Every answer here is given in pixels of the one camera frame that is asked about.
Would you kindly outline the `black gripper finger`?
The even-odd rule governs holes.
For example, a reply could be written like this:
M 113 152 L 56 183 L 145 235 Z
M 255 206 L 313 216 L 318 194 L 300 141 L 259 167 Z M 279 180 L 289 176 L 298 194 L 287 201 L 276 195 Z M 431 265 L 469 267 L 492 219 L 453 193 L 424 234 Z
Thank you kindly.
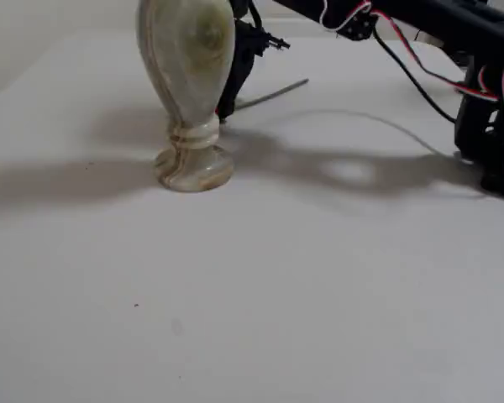
M 234 56 L 230 73 L 216 109 L 220 123 L 231 116 L 236 109 L 236 99 L 255 62 L 253 53 L 239 53 Z

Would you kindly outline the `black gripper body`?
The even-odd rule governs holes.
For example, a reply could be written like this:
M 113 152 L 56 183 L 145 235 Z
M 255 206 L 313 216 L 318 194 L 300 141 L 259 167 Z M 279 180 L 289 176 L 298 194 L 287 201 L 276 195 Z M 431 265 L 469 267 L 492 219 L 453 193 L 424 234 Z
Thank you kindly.
M 251 22 L 236 18 L 235 24 L 235 60 L 249 60 L 254 56 L 262 57 L 268 48 L 287 50 L 290 45 L 282 38 L 267 32 L 261 19 Z

